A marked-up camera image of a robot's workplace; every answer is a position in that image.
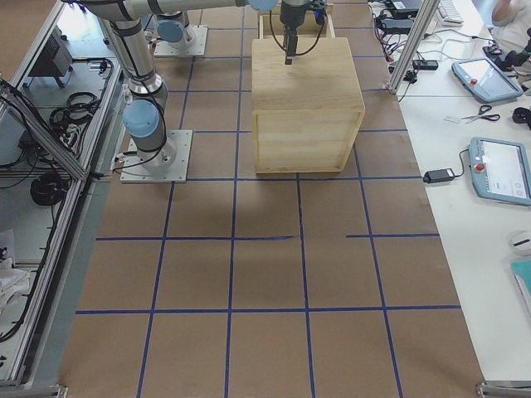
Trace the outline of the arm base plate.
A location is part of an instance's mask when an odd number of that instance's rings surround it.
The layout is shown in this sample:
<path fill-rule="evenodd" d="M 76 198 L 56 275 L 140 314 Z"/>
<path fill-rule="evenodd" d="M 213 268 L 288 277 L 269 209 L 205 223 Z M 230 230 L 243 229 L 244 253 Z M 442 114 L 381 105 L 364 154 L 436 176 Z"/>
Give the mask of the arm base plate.
<path fill-rule="evenodd" d="M 208 27 L 204 25 L 178 26 L 172 33 L 158 33 L 154 56 L 159 58 L 203 56 L 206 50 Z"/>
<path fill-rule="evenodd" d="M 138 151 L 130 139 L 128 151 L 134 154 L 124 159 L 119 179 L 122 183 L 186 182 L 191 147 L 192 130 L 168 130 L 158 153 Z"/>

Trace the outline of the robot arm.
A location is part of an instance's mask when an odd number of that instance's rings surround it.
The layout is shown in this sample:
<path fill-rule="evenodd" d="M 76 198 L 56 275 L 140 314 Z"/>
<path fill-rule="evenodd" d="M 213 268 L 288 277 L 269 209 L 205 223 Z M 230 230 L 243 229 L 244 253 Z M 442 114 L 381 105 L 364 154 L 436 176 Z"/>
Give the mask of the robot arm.
<path fill-rule="evenodd" d="M 110 29 L 114 53 L 127 76 L 133 95 L 132 104 L 125 108 L 123 121 L 134 140 L 142 163 L 163 162 L 165 150 L 170 149 L 164 119 L 167 92 L 160 75 L 155 71 L 153 57 L 145 40 L 141 17 L 161 16 L 172 28 L 163 35 L 173 39 L 175 15 L 189 10 L 219 7 L 249 6 L 257 12 L 270 12 L 280 5 L 280 20 L 287 40 L 286 64 L 296 56 L 297 29 L 304 23 L 310 1 L 79 1 Z"/>
<path fill-rule="evenodd" d="M 195 40 L 195 33 L 186 11 L 166 12 L 152 15 L 145 24 L 145 31 L 154 33 L 171 45 L 189 44 Z"/>

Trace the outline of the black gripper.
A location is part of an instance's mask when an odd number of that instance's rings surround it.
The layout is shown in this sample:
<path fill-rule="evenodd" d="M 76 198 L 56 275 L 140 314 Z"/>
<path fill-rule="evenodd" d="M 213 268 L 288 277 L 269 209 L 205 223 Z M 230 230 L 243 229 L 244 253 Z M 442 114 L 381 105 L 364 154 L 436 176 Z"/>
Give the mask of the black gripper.
<path fill-rule="evenodd" d="M 285 26 L 285 64 L 291 65 L 296 57 L 298 35 L 295 28 L 304 23 L 305 14 L 309 8 L 306 0 L 282 0 L 280 4 L 280 21 Z"/>

